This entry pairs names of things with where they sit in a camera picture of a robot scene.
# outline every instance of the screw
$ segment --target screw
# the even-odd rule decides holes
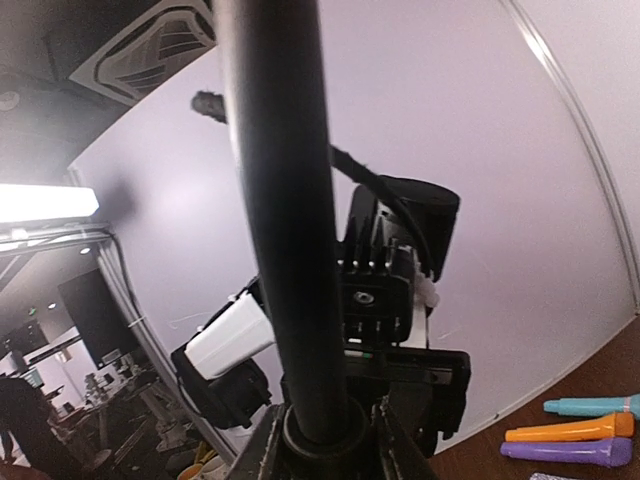
[[[376,297],[368,292],[356,292],[353,295],[353,299],[360,305],[371,305],[375,301]]]

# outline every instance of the ceiling vent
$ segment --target ceiling vent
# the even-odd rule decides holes
[[[213,12],[202,0],[164,0],[109,40],[69,77],[126,105],[216,45]]]

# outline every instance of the wall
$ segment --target wall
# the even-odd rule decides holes
[[[377,171],[462,196],[430,332],[434,347],[472,356],[459,440],[629,321],[612,222],[573,123],[498,2],[320,7],[332,141]],[[167,352],[255,273],[228,131],[189,108],[197,90],[221,90],[218,56],[169,80],[73,164]],[[336,177],[340,230],[351,189]],[[277,388],[274,351],[259,360]]]
[[[25,359],[28,362],[30,359],[77,335],[78,330],[73,327],[53,340],[46,347],[26,355]],[[45,394],[64,385],[62,393],[52,401],[55,407],[60,408],[65,402],[69,402],[74,407],[84,405],[84,394],[86,390],[84,378],[89,373],[95,373],[97,376],[109,373],[115,379],[113,387],[120,383],[120,377],[116,374],[114,367],[107,366],[101,370],[96,368],[83,341],[74,343],[68,348],[68,351],[71,354],[71,358],[65,363],[61,363],[54,355],[39,362],[35,366],[44,382],[43,392]]]
[[[56,302],[56,308],[53,310],[45,312],[42,320],[38,320],[38,323],[49,343],[75,325],[62,301]]]
[[[640,4],[632,0],[521,4],[551,46],[595,127],[640,241]]]

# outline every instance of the ceiling light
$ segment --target ceiling light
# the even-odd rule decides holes
[[[0,94],[0,112],[8,112],[13,110],[20,103],[20,94],[10,90]]]
[[[13,240],[26,240],[29,238],[29,233],[24,228],[12,228],[11,238]]]
[[[88,217],[97,209],[90,188],[0,184],[0,223]]]

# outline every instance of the black pole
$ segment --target black pole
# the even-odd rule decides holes
[[[317,6],[217,0],[214,12],[231,138],[294,412],[307,440],[334,444],[348,414]]]

